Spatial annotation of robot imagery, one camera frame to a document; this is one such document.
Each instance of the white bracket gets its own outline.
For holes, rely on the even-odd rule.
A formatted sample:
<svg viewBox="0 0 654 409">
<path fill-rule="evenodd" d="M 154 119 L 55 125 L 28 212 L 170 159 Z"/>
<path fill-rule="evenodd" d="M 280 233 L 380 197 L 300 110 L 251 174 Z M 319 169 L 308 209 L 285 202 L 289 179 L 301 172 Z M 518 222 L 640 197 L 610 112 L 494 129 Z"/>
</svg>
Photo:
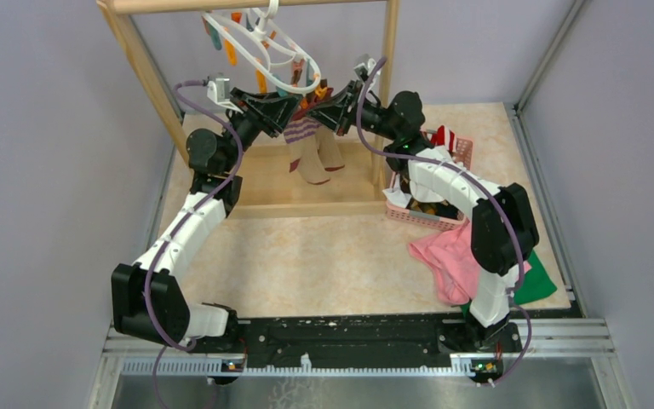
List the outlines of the white bracket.
<svg viewBox="0 0 654 409">
<path fill-rule="evenodd" d="M 207 97 L 209 97 L 212 102 L 220 107 L 242 113 L 242 110 L 239 109 L 239 107 L 229 101 L 228 90 L 229 78 L 219 76 L 214 79 L 210 79 L 209 83 L 207 84 Z"/>
<path fill-rule="evenodd" d="M 366 75 L 369 76 L 375 70 L 375 66 L 377 66 L 377 61 L 375 61 L 374 58 L 371 58 L 370 55 L 362 54 L 355 62 L 354 71 L 358 76 L 361 75 L 362 71 L 364 71 Z M 375 84 L 380 82 L 380 74 L 382 74 L 382 69 L 378 71 L 377 74 L 375 74 L 375 79 L 367 89 L 368 91 L 372 91 L 372 89 L 375 88 Z"/>
</svg>

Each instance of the white hanger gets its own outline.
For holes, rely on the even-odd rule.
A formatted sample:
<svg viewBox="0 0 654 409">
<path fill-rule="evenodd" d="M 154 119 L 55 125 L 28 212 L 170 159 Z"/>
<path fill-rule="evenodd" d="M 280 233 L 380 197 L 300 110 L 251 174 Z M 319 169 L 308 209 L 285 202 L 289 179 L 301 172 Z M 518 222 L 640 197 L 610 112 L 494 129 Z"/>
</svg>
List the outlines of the white hanger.
<svg viewBox="0 0 654 409">
<path fill-rule="evenodd" d="M 322 72 L 319 70 L 319 66 L 317 65 L 317 62 L 315 62 L 314 58 L 312 58 L 312 56 L 308 54 L 307 51 L 302 49 L 294 40 L 292 40 L 290 36 L 285 34 L 276 24 L 274 24 L 272 19 L 277 14 L 278 6 L 279 0 L 270 0 L 266 13 L 259 9 L 240 9 L 239 11 L 245 14 L 247 18 L 250 17 L 250 14 L 253 14 L 252 18 L 255 18 L 255 16 L 259 17 L 259 24 L 254 27 L 254 31 L 252 32 L 247 30 L 247 28 L 241 24 L 232 21 L 231 18 L 228 18 L 225 15 L 219 14 L 217 12 L 202 13 L 202 16 L 219 32 L 222 37 L 224 37 L 225 40 L 231 43 L 234 48 L 252 66 L 264 74 L 267 81 L 274 84 L 276 87 L 292 94 L 309 94 L 319 86 L 319 80 L 322 78 Z M 250 54 L 250 52 L 248 52 L 244 46 L 242 46 L 242 44 L 240 44 L 232 36 L 232 34 L 226 30 L 226 28 L 228 28 L 230 31 L 241 32 L 259 49 L 261 56 L 254 57 L 252 54 Z M 267 32 L 272 31 L 277 33 L 277 37 L 283 38 L 290 49 L 275 42 L 267 35 Z M 262 42 L 265 42 L 269 45 L 269 47 L 272 47 L 280 54 L 285 55 L 287 60 L 282 62 L 272 62 L 272 58 L 270 57 L 269 53 L 267 52 L 267 48 Z M 308 86 L 295 87 L 292 84 L 285 83 L 274 74 L 272 74 L 272 69 L 274 68 L 291 66 L 292 61 L 299 62 L 303 59 L 307 59 L 307 64 L 312 69 L 314 76 L 314 78 L 310 78 L 313 80 L 313 82 Z"/>
</svg>

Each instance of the wooden pole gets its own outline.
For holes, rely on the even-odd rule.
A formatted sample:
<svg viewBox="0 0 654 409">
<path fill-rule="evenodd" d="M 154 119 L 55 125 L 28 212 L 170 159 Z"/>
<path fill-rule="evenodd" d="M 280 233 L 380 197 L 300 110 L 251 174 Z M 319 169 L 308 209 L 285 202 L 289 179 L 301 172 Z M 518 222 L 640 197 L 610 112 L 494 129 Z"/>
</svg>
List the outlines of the wooden pole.
<svg viewBox="0 0 654 409">
<path fill-rule="evenodd" d="M 141 82 L 141 86 L 144 87 L 149 99 L 152 100 L 154 109 L 157 110 L 164 126 L 171 135 L 171 139 L 174 141 L 181 158 L 185 162 L 188 162 L 186 136 L 181 128 L 181 122 L 169 102 L 169 97 L 167 96 L 169 91 L 164 89 L 162 82 L 159 80 L 159 74 L 157 73 L 154 61 L 152 61 L 152 57 L 146 51 L 146 47 L 136 31 L 136 27 L 134 27 L 134 22 L 126 14 L 114 14 L 110 7 L 103 1 L 98 0 L 96 3 L 104 15 L 106 23 L 111 27 L 112 32 L 114 32 L 114 37 L 119 42 L 119 45 L 122 46 L 123 52 L 126 54 L 129 64 L 131 64 L 131 68 Z"/>
<path fill-rule="evenodd" d="M 397 20 L 399 17 L 399 0 L 387 0 L 385 7 L 385 32 L 382 39 L 382 55 L 387 57 L 387 62 L 382 67 L 380 74 L 380 100 L 387 104 L 390 97 L 390 81 L 393 76 L 394 44 L 397 37 Z M 385 144 L 384 138 L 375 135 L 374 147 L 382 150 Z M 386 185 L 385 181 L 385 159 L 372 155 L 372 183 L 375 185 L 376 194 L 380 194 Z"/>
<path fill-rule="evenodd" d="M 265 8 L 269 0 L 102 0 L 109 2 L 115 14 L 163 13 L 167 11 L 204 11 L 217 9 Z M 279 6 L 367 3 L 385 0 L 279 0 Z"/>
</svg>

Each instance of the pink laundry basket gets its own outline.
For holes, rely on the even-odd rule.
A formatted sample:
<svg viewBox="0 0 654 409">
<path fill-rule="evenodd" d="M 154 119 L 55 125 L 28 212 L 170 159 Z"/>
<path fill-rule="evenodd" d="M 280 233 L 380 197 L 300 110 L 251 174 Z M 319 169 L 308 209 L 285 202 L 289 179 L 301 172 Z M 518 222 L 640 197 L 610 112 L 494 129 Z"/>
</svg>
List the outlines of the pink laundry basket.
<svg viewBox="0 0 654 409">
<path fill-rule="evenodd" d="M 462 162 L 469 170 L 470 163 L 473 159 L 473 141 L 468 138 L 457 138 L 454 156 L 455 162 Z M 397 174 L 393 173 L 390 186 L 393 186 L 396 177 Z M 465 224 L 465 215 L 463 215 L 462 212 L 457 214 L 457 219 L 450 219 L 447 217 L 429 215 L 427 213 L 422 213 L 421 211 L 402 209 L 391 204 L 389 201 L 387 201 L 387 211 L 385 214 L 387 217 L 394 220 L 419 224 L 420 226 L 435 228 L 442 231 L 454 230 Z"/>
</svg>

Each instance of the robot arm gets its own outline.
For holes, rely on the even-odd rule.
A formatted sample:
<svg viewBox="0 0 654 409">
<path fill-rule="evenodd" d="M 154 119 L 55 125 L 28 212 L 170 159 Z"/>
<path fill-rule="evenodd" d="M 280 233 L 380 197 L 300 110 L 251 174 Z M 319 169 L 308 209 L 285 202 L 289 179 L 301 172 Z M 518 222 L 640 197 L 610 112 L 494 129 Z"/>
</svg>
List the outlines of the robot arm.
<svg viewBox="0 0 654 409">
<path fill-rule="evenodd" d="M 370 65 L 356 68 L 364 80 Z M 232 89 L 227 100 L 224 95 L 228 81 L 203 85 L 209 85 L 209 92 L 217 95 L 217 103 L 232 109 L 228 115 L 230 125 L 236 130 L 244 150 L 262 131 L 272 137 L 281 134 L 299 109 L 301 100 L 297 95 L 253 95 L 239 89 Z M 361 81 L 350 82 L 337 95 L 310 108 L 307 116 L 338 135 L 345 134 L 356 124 L 356 108 L 363 85 Z M 397 93 L 388 107 L 382 107 L 379 101 L 366 102 L 361 122 L 365 130 L 392 141 L 385 152 L 452 163 L 450 153 L 443 147 L 434 147 L 422 136 L 420 128 L 425 118 L 417 93 Z M 179 284 L 196 251 L 238 201 L 241 178 L 235 176 L 214 198 L 196 206 L 227 177 L 227 172 L 238 161 L 238 149 L 226 130 L 222 135 L 195 130 L 187 138 L 186 147 L 194 176 L 180 214 L 147 253 L 133 264 L 119 265 L 112 274 L 114 327 L 124 334 L 165 343 L 146 311 L 142 295 L 147 269 L 156 260 L 149 288 L 155 315 L 169 337 L 178 343 L 197 338 L 193 352 L 233 351 L 239 337 L 236 312 L 220 305 L 188 304 Z M 500 187 L 467 170 L 454 171 L 419 160 L 389 158 L 387 163 L 395 172 L 448 200 L 472 221 L 472 251 L 483 271 L 480 272 L 478 295 L 467 319 L 468 337 L 476 345 L 489 344 L 508 322 L 506 289 L 514 286 L 517 279 L 517 257 L 495 208 L 460 174 L 471 175 L 501 203 L 518 235 L 523 257 L 530 254 L 538 241 L 525 190 L 517 184 Z"/>
<path fill-rule="evenodd" d="M 375 64 L 363 57 L 355 67 L 364 81 Z M 342 92 L 315 106 L 307 116 L 344 135 L 357 123 L 357 104 L 364 83 L 352 81 Z M 365 101 L 361 123 L 364 130 L 373 132 L 390 141 L 386 153 L 428 158 L 433 162 L 456 165 L 445 147 L 435 147 L 420 131 L 425 122 L 422 102 L 415 92 L 397 93 L 388 107 Z M 530 201 L 524 188 L 514 183 L 501 187 L 486 181 L 458 165 L 459 170 L 434 163 L 404 158 L 388 158 L 390 168 L 406 177 L 418 187 L 447 200 L 472 222 L 472 252 L 481 267 L 479 288 L 470 305 L 468 330 L 478 344 L 490 344 L 490 340 L 508 322 L 508 289 L 518 280 L 517 255 L 495 207 L 483 192 L 461 177 L 471 176 L 499 203 L 508 216 L 518 238 L 521 255 L 526 259 L 537 244 L 539 237 L 532 215 Z"/>
<path fill-rule="evenodd" d="M 299 108 L 300 98 L 294 95 L 253 95 L 232 89 L 226 98 L 228 80 L 224 78 L 198 85 L 208 87 L 209 96 L 216 103 L 230 107 L 229 123 L 243 150 L 261 132 L 272 137 L 280 135 Z M 193 352 L 229 351 L 238 340 L 236 312 L 221 305 L 187 303 L 180 283 L 194 255 L 239 199 L 239 176 L 208 199 L 208 194 L 225 181 L 238 162 L 238 149 L 227 130 L 217 135 L 206 129 L 192 132 L 186 149 L 193 178 L 179 214 L 146 253 L 132 264 L 120 264 L 112 273 L 114 328 L 155 343 L 167 343 L 153 324 L 142 293 L 148 269 L 153 266 L 149 287 L 152 307 L 169 338 L 182 345 L 187 339 L 198 339 Z"/>
</svg>

